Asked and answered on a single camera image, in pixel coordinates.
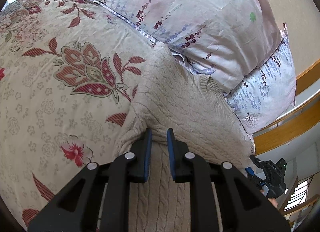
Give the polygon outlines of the person's right hand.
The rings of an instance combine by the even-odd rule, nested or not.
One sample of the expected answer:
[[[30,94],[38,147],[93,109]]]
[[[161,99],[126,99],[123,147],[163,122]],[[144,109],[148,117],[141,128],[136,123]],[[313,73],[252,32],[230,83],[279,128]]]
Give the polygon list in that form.
[[[260,192],[261,192],[264,196],[266,196],[266,194],[267,194],[263,189],[261,189]],[[268,200],[269,200],[269,202],[270,202],[275,208],[278,207],[278,202],[276,201],[275,198],[268,198]]]

